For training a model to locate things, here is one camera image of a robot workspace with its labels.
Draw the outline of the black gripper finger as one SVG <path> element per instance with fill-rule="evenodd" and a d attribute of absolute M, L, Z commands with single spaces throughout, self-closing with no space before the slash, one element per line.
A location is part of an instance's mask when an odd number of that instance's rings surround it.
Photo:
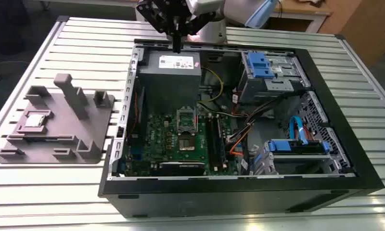
<path fill-rule="evenodd" d="M 173 52 L 177 53 L 177 30 L 169 0 L 139 0 L 135 10 L 158 33 L 165 33 L 171 41 Z"/>
<path fill-rule="evenodd" d="M 211 20 L 211 12 L 198 15 L 189 22 L 186 16 L 178 16 L 175 20 L 175 52 L 179 53 L 182 47 L 182 37 L 194 35 L 198 30 Z"/>

